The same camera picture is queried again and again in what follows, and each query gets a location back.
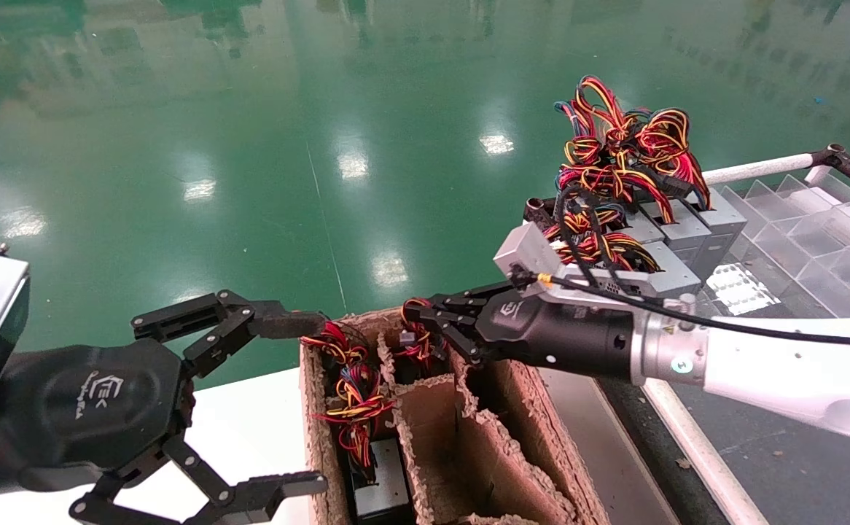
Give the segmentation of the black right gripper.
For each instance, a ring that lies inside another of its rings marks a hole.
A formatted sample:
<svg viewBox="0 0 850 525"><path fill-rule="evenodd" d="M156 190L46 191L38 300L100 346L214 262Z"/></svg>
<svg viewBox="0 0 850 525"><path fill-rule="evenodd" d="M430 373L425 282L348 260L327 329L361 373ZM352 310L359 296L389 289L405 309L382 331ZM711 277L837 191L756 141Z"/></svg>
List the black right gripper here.
<svg viewBox="0 0 850 525"><path fill-rule="evenodd" d="M439 331L445 345L475 367L496 356L591 378L631 378L631 312L502 295L514 289L414 297L404 304L404 322Z"/></svg>

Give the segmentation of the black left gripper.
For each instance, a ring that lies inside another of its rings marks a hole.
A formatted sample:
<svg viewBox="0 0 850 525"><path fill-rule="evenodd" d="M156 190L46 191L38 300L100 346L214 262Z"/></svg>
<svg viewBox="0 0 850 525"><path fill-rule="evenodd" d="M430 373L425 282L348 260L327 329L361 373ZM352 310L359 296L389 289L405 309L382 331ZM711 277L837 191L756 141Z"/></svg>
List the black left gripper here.
<svg viewBox="0 0 850 525"><path fill-rule="evenodd" d="M228 485L173 436L191 422L194 386L187 373L205 378L255 338L298 339L318 335L326 324L321 312L288 311L278 301L251 301L225 289L132 319L136 340L160 343L67 346L16 357L0 381L0 487L66 491L98 481L69 508L75 521L173 524L115 504L128 482L139 479L119 474L149 452L177 465L208 499L185 524L271 522L285 499L324 493L328 479L302 471ZM183 351L183 361L161 345L193 333L202 337Z"/></svg>

